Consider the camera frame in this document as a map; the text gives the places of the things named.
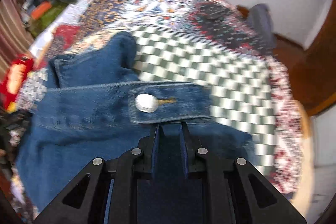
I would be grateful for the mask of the patchwork patterned bedsheet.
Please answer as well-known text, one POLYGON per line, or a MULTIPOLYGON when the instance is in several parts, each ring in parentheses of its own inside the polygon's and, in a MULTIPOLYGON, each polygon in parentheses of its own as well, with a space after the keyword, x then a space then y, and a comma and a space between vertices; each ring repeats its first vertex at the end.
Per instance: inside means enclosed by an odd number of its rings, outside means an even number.
MULTIPOLYGON (((256 169, 286 198, 301 179, 301 121, 286 66, 225 0, 81 0, 30 48, 37 62, 17 107, 34 115, 47 91, 49 62, 96 51, 119 32, 135 39, 133 71, 144 82, 193 83, 210 91, 210 116, 252 136, 256 169)), ((11 188, 29 220, 32 203, 16 159, 11 188)))

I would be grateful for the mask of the brown wooden door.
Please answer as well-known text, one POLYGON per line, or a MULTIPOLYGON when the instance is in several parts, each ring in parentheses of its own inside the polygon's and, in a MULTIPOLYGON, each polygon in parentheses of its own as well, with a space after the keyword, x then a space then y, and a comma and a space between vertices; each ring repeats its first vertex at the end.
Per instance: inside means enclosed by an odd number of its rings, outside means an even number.
POLYGON ((294 99, 309 116, 335 105, 335 0, 311 46, 304 50, 276 34, 273 54, 288 68, 294 99))

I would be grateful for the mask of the blue denim jacket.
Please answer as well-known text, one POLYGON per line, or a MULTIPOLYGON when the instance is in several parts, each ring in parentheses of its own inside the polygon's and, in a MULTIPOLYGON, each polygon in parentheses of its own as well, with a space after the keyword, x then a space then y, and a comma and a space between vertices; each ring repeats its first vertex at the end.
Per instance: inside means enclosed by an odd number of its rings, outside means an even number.
POLYGON ((202 147, 226 159, 255 159, 252 136, 215 122, 210 91, 184 82, 144 82, 133 71, 137 45, 128 32, 100 50, 49 62, 47 91, 19 145, 16 165, 42 211, 89 163, 115 159, 160 124, 163 137, 153 181, 138 186, 139 223, 201 223, 201 182, 186 180, 181 124, 202 147))

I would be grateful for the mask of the red yellow fleece blanket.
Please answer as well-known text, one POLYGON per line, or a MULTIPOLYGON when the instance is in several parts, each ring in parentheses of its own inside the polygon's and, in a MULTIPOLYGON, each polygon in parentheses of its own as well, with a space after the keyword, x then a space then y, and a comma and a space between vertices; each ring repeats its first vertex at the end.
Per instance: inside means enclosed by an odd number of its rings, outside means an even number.
POLYGON ((7 70, 1 82, 1 106, 7 112, 15 111, 15 100, 27 75, 34 67, 34 59, 30 55, 19 55, 7 70))

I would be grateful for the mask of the striped maroon curtain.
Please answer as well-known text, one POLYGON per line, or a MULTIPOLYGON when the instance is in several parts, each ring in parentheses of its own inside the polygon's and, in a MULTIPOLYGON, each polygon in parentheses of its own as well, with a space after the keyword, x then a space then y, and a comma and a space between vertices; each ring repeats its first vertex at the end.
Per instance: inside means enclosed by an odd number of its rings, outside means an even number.
POLYGON ((25 0, 1 0, 1 70, 3 77, 10 63, 21 53, 27 52, 33 37, 21 20, 21 7, 25 0))

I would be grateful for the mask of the pile of clothes and boxes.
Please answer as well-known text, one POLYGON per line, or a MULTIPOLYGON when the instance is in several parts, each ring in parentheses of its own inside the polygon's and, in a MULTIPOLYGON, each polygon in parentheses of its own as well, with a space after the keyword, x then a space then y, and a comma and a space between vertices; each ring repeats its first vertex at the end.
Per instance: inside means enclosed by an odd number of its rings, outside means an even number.
POLYGON ((70 4, 78 0, 25 0, 21 6, 21 20, 25 29, 36 38, 70 4))

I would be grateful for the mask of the dark blue pillow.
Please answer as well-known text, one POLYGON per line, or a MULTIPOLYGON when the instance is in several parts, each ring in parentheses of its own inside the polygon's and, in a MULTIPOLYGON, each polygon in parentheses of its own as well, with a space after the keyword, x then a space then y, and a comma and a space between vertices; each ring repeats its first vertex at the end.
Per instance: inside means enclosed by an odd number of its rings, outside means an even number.
POLYGON ((267 4, 258 3, 249 9, 247 22, 260 35, 268 50, 276 48, 276 36, 273 33, 273 21, 267 4))

